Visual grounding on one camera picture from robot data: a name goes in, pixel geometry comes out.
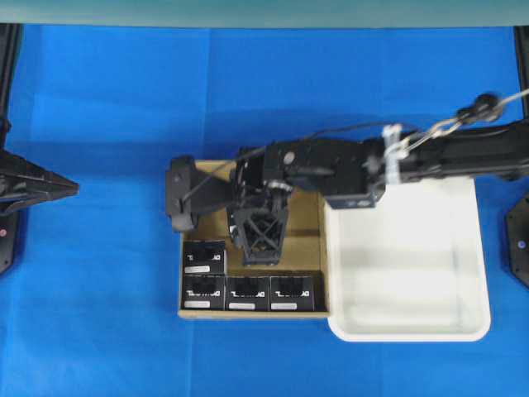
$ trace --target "black wire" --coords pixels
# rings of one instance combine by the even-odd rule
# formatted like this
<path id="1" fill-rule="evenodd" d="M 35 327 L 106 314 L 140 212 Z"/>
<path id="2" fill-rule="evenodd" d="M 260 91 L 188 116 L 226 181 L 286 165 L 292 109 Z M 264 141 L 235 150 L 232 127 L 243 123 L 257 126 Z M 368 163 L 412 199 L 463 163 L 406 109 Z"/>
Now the black wire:
<path id="1" fill-rule="evenodd" d="M 206 178 L 202 179 L 194 188 L 189 190 L 183 197 L 182 197 L 182 203 L 185 203 L 189 200 L 191 196 L 193 196 L 197 191 L 202 188 L 209 180 L 211 180 L 215 174 L 226 168 L 229 164 L 231 164 L 234 161 L 240 161 L 240 160 L 247 160 L 251 157 L 256 157 L 257 155 L 260 155 L 264 153 L 266 150 L 266 146 L 258 147 L 257 149 L 253 149 L 251 151 L 247 151 L 244 155 L 239 155 L 233 160 L 225 161 L 224 163 L 220 164 L 215 170 L 213 170 Z"/>
<path id="2" fill-rule="evenodd" d="M 401 124 L 404 127 L 410 128 L 410 129 L 412 129 L 414 131 L 420 131 L 421 130 L 419 127 L 413 126 L 412 124 L 408 124 L 408 123 L 405 123 L 405 122 L 363 122 L 363 123 L 360 123 L 360 124 L 353 124 L 353 125 L 350 125 L 350 126 L 345 126 L 345 127 L 340 127 L 340 128 L 332 128 L 332 129 L 325 129 L 325 130 L 316 131 L 316 132 L 314 132 L 313 134 L 311 134 L 309 136 L 305 136 L 303 139 L 314 139 L 315 137 L 320 136 L 322 134 L 329 134 L 329 133 L 336 133 L 336 132 L 347 132 L 347 131 L 353 131 L 353 130 L 361 130 L 363 128 L 369 128 L 369 127 L 387 126 L 388 124 Z M 237 162 L 237 161 L 240 161 L 240 160 L 247 160 L 247 159 L 249 159 L 251 157 L 255 157 L 257 155 L 260 155 L 260 154 L 264 153 L 265 150 L 266 150 L 266 146 L 258 147 L 257 149 L 254 149 L 252 151 L 248 151 L 244 155 L 240 155 L 240 156 L 236 157 L 233 160 L 228 160 L 228 161 L 222 163 L 215 170 L 213 170 L 206 178 L 202 179 L 194 188 L 189 190 L 189 192 L 187 192 L 182 197 L 182 203 L 185 203 L 186 201 L 188 201 L 189 198 L 191 196 L 193 196 L 195 193 L 197 193 L 197 191 L 200 188 L 202 188 L 209 180 L 211 180 L 218 171 L 226 168 L 232 162 L 234 162 L 234 161 Z"/>
<path id="3" fill-rule="evenodd" d="M 421 128 L 414 126 L 413 124 L 409 124 L 406 122 L 362 122 L 359 124 L 352 124 L 350 126 L 340 127 L 340 128 L 329 128 L 324 130 L 319 130 L 314 132 L 311 135 L 305 136 L 304 139 L 314 139 L 317 136 L 323 135 L 323 134 L 333 134 L 337 132 L 348 132 L 348 131 L 354 131 L 354 130 L 361 130 L 364 128 L 369 127 L 380 127 L 380 126 L 387 126 L 390 124 L 401 124 L 403 127 L 410 128 L 414 131 L 420 131 Z"/>

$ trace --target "blue surface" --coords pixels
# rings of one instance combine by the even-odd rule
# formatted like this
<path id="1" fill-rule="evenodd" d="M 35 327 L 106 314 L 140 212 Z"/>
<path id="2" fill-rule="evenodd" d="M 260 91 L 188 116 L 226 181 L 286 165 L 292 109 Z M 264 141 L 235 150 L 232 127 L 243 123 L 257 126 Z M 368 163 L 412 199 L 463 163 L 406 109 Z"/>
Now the blue surface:
<path id="1" fill-rule="evenodd" d="M 476 343 L 182 320 L 179 239 L 164 215 L 173 156 L 226 158 L 358 121 L 426 127 L 485 90 L 518 88 L 507 28 L 26 26 L 8 149 L 81 191 L 31 209 L 25 250 L 0 279 L 0 395 L 527 395 L 529 292 L 503 270 L 503 215 L 526 179 L 477 182 L 493 325 Z M 515 103 L 502 122 L 521 115 Z"/>

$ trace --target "white plastic bin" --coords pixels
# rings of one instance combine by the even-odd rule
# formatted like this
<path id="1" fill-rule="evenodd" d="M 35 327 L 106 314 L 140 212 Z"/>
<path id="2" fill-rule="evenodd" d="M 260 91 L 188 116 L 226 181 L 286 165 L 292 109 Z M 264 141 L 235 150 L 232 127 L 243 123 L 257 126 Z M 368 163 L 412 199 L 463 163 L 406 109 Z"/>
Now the white plastic bin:
<path id="1" fill-rule="evenodd" d="M 474 181 L 389 185 L 326 207 L 331 330 L 348 342 L 470 342 L 490 326 Z"/>

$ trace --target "cardboard box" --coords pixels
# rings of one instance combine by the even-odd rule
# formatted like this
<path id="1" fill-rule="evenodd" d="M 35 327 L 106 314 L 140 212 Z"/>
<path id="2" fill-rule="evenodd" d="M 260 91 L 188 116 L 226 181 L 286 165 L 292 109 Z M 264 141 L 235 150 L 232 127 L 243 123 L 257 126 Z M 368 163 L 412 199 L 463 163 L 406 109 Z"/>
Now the cardboard box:
<path id="1" fill-rule="evenodd" d="M 269 306 L 269 277 L 226 278 L 226 310 L 268 312 Z"/>
<path id="2" fill-rule="evenodd" d="M 185 275 L 182 305 L 186 309 L 224 310 L 226 277 L 223 275 Z"/>
<path id="3" fill-rule="evenodd" d="M 225 275 L 226 243 L 224 240 L 185 242 L 183 244 L 185 275 Z"/>
<path id="4" fill-rule="evenodd" d="M 197 168 L 211 172 L 223 161 L 198 161 Z M 226 167 L 218 175 L 228 180 L 230 170 Z M 224 240 L 226 242 L 228 276 L 280 276 L 310 275 L 314 281 L 314 311 L 269 311 L 250 310 L 194 310 L 186 309 L 182 300 L 179 303 L 179 316 L 183 318 L 326 318 L 327 297 L 327 258 L 324 219 L 324 199 L 316 193 L 294 190 L 289 200 L 287 232 L 284 238 L 281 261 L 274 266 L 242 265 L 242 250 L 234 247 L 230 240 L 226 210 L 202 216 L 198 227 L 181 236 L 181 245 L 186 241 Z M 180 290 L 183 280 L 183 262 L 179 268 Z"/>
<path id="5" fill-rule="evenodd" d="M 311 276 L 270 277 L 270 310 L 314 310 Z"/>

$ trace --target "black box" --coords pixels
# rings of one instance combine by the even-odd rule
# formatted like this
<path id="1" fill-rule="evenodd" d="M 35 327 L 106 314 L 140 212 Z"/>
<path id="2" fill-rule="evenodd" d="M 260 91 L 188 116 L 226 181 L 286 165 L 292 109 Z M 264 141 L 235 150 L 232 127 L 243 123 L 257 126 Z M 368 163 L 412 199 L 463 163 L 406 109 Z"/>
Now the black box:
<path id="1" fill-rule="evenodd" d="M 183 242 L 185 275 L 224 275 L 226 259 L 224 240 Z"/>
<path id="2" fill-rule="evenodd" d="M 270 306 L 269 277 L 228 277 L 226 309 L 268 312 Z"/>
<path id="3" fill-rule="evenodd" d="M 314 311 L 314 283 L 312 277 L 270 277 L 270 310 Z"/>
<path id="4" fill-rule="evenodd" d="M 225 281 L 223 275 L 185 275 L 182 309 L 224 310 Z"/>

